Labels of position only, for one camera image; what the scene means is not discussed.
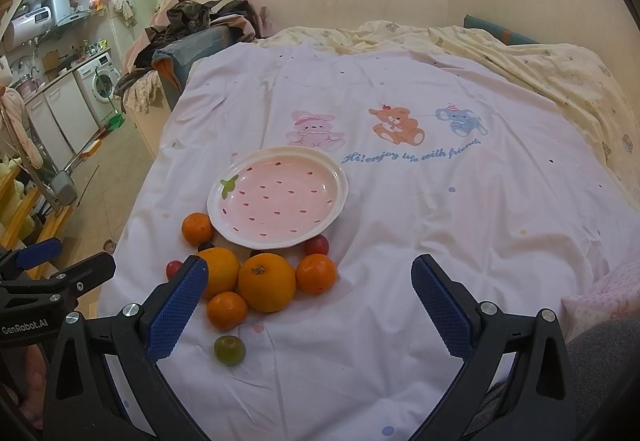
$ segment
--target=green leaf design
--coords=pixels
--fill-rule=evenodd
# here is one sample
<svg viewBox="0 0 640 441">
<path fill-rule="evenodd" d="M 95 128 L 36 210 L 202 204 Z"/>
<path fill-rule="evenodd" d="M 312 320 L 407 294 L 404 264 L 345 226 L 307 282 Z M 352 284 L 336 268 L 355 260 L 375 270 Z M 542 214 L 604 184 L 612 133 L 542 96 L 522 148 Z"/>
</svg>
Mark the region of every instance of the green leaf design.
<svg viewBox="0 0 640 441">
<path fill-rule="evenodd" d="M 220 180 L 222 184 L 222 198 L 226 199 L 226 196 L 229 195 L 230 192 L 233 192 L 236 189 L 236 181 L 238 181 L 238 175 L 233 176 L 228 181 L 224 179 Z"/>
</svg>

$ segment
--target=yellow blanket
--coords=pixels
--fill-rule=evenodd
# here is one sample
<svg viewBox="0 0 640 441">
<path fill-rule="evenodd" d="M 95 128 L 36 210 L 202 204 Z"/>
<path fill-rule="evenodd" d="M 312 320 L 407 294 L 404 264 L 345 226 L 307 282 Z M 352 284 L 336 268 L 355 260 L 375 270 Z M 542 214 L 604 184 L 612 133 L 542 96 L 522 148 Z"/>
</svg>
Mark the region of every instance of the yellow blanket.
<svg viewBox="0 0 640 441">
<path fill-rule="evenodd" d="M 312 43 L 339 54 L 392 49 L 469 58 L 556 102 L 623 195 L 640 210 L 640 126 L 618 82 L 595 53 L 571 44 L 506 46 L 481 29 L 417 28 L 375 21 L 357 30 L 292 27 L 261 47 Z"/>
</svg>

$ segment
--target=red cherry tomato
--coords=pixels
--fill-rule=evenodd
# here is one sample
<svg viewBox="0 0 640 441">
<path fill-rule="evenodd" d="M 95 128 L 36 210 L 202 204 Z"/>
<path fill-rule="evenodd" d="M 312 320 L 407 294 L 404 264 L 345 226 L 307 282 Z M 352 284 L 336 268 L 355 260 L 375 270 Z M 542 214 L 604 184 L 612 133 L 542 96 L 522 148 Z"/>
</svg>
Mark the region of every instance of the red cherry tomato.
<svg viewBox="0 0 640 441">
<path fill-rule="evenodd" d="M 305 255 L 313 255 L 314 253 L 329 254 L 329 241 L 324 235 L 316 235 L 305 242 Z"/>
<path fill-rule="evenodd" d="M 171 280 L 172 277 L 175 275 L 175 272 L 180 269 L 180 266 L 182 266 L 182 262 L 180 261 L 171 261 L 169 264 L 167 264 L 166 279 Z"/>
</svg>

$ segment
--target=plate rim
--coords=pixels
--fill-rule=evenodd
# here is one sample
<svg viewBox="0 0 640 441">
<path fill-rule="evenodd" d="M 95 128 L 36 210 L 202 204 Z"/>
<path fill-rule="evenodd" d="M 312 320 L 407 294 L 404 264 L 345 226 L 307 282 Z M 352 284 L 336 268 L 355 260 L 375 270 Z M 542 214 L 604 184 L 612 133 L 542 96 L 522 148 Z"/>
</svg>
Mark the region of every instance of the plate rim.
<svg viewBox="0 0 640 441">
<path fill-rule="evenodd" d="M 248 164 L 255 163 L 256 161 L 260 161 L 260 159 L 269 158 L 272 156 L 278 155 L 292 155 L 292 156 L 302 156 L 305 158 L 312 159 L 317 163 L 324 166 L 329 172 L 332 173 L 336 180 L 337 184 L 337 201 L 335 201 L 332 206 L 329 215 L 325 219 L 322 220 L 315 228 L 311 231 L 304 233 L 300 236 L 297 236 L 293 239 L 289 239 L 287 241 L 280 241 L 279 243 L 271 243 L 271 244 L 262 244 L 262 243 L 254 243 L 253 241 L 245 241 L 240 239 L 239 237 L 232 236 L 227 230 L 227 226 L 225 221 L 222 219 L 220 212 L 215 211 L 217 209 L 217 202 L 222 198 L 222 190 L 223 185 L 220 183 L 221 179 L 231 179 L 234 175 L 238 174 L 241 170 L 243 170 Z M 225 170 L 223 170 L 220 174 L 216 176 L 216 180 L 214 185 L 209 191 L 209 196 L 207 196 L 207 214 L 209 215 L 209 220 L 211 224 L 215 228 L 216 232 L 222 235 L 226 240 L 228 240 L 232 244 L 237 244 L 238 246 L 248 247 L 250 249 L 260 249 L 260 250 L 271 250 L 271 249 L 282 249 L 286 247 L 296 246 L 297 244 L 304 243 L 322 233 L 329 225 L 334 222 L 334 220 L 340 215 L 344 208 L 344 204 L 347 200 L 347 195 L 349 193 L 349 182 L 347 180 L 347 175 L 344 170 L 340 167 L 340 165 L 329 156 L 329 154 L 325 154 L 322 151 L 316 150 L 314 148 L 302 147 L 299 145 L 281 145 L 281 146 L 273 146 L 267 148 L 261 148 L 260 150 L 255 150 L 242 156 L 237 161 L 231 163 Z"/>
</svg>

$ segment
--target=green dustpan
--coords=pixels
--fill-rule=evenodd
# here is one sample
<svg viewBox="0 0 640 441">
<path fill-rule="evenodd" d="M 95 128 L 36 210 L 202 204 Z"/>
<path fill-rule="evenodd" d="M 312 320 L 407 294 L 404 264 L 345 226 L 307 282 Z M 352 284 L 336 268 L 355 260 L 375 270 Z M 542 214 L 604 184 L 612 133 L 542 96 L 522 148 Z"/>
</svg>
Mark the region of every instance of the green dustpan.
<svg viewBox="0 0 640 441">
<path fill-rule="evenodd" d="M 122 114 L 116 114 L 111 117 L 109 122 L 107 123 L 107 131 L 111 132 L 112 130 L 116 130 L 120 128 L 124 123 L 124 116 Z"/>
</svg>

